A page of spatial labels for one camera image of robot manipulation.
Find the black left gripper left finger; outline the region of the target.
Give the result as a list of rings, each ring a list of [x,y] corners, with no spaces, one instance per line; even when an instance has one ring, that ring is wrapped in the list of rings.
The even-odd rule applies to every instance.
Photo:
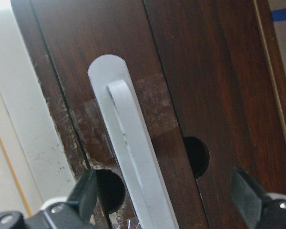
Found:
[[[55,202],[25,219],[19,211],[0,212],[0,229],[94,229],[97,175],[86,170],[64,202]]]

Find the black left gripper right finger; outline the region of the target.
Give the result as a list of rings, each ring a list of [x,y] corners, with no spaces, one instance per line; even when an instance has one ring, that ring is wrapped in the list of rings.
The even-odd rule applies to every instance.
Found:
[[[286,195],[267,192],[239,167],[232,170],[230,193],[249,229],[286,229]]]

